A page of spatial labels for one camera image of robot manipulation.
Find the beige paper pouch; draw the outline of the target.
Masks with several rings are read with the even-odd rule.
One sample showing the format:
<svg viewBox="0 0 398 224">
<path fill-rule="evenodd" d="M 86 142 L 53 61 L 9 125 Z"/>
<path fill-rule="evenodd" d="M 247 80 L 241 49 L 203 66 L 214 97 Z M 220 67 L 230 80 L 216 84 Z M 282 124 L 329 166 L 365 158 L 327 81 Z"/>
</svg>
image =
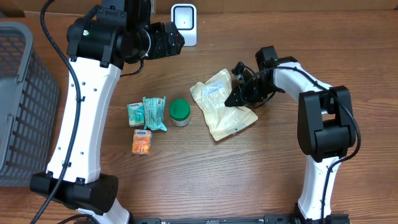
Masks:
<svg viewBox="0 0 398 224">
<path fill-rule="evenodd" d="M 205 83 L 196 83 L 190 88 L 190 92 L 202 110 L 215 141 L 232 135 L 258 120 L 257 115 L 245 106 L 224 105 L 232 92 L 231 75 L 225 68 Z"/>
</svg>

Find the green lid jar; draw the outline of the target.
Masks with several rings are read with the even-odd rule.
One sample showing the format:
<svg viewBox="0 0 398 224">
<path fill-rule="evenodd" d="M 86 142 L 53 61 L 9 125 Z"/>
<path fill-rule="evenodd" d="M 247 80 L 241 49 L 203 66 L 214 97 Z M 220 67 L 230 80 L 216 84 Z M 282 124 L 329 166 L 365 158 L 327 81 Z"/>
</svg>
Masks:
<svg viewBox="0 0 398 224">
<path fill-rule="evenodd" d="M 169 107 L 169 115 L 175 125 L 186 126 L 191 120 L 191 109 L 188 101 L 181 98 L 173 100 Z"/>
</svg>

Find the teal wipes pack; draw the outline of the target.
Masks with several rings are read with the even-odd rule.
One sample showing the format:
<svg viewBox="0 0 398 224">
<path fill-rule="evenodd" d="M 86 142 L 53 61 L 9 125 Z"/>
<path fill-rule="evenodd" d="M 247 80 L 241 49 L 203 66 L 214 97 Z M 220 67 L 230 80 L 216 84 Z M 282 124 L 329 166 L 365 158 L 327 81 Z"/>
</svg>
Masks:
<svg viewBox="0 0 398 224">
<path fill-rule="evenodd" d="M 151 131 L 166 131 L 164 124 L 164 111 L 166 97 L 163 98 L 146 98 L 142 99 L 144 107 L 144 128 Z"/>
</svg>

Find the blue white package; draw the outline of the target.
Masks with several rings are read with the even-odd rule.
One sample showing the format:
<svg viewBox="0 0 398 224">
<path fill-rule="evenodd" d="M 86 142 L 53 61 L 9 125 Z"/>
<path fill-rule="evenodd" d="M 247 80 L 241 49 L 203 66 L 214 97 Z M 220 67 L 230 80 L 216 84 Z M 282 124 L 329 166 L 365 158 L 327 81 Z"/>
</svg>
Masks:
<svg viewBox="0 0 398 224">
<path fill-rule="evenodd" d="M 128 104 L 127 113 L 130 127 L 143 126 L 145 124 L 142 102 Z"/>
</svg>

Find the orange tissue pack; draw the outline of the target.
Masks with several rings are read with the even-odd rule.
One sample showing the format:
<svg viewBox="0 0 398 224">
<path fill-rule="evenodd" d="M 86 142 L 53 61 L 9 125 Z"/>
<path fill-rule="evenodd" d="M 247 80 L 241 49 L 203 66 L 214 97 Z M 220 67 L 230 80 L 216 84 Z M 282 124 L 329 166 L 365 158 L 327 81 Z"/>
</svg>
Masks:
<svg viewBox="0 0 398 224">
<path fill-rule="evenodd" d="M 133 154 L 150 154 L 152 144 L 152 131 L 144 129 L 135 129 L 132 138 Z"/>
</svg>

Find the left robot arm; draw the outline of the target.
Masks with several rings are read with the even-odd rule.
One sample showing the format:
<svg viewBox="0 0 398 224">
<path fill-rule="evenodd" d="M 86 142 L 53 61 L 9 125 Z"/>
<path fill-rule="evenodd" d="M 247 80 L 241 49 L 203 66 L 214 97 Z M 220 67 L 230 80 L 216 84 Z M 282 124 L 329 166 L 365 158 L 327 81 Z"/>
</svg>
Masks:
<svg viewBox="0 0 398 224">
<path fill-rule="evenodd" d="M 150 16 L 150 1 L 103 1 L 68 28 L 68 47 L 60 53 L 69 71 L 62 125 L 52 158 L 32 176 L 30 189 L 92 223 L 134 221 L 116 198 L 118 178 L 100 166 L 109 102 L 124 64 L 178 55 L 184 45 L 173 22 L 153 23 Z"/>
</svg>

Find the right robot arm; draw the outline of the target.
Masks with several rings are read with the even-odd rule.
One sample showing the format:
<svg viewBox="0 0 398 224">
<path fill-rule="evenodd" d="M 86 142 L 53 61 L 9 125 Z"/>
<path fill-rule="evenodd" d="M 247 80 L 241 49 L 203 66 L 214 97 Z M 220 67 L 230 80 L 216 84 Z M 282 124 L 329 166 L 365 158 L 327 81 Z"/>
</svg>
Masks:
<svg viewBox="0 0 398 224">
<path fill-rule="evenodd" d="M 345 86 L 331 86 L 308 72 L 292 56 L 278 57 L 274 46 L 255 54 L 258 72 L 243 62 L 232 69 L 238 85 L 225 101 L 227 107 L 257 109 L 276 93 L 287 93 L 298 103 L 297 139 L 306 155 L 303 189 L 291 215 L 265 215 L 262 223 L 347 224 L 348 215 L 331 211 L 331 195 L 341 163 L 354 157 L 361 134 Z"/>
</svg>

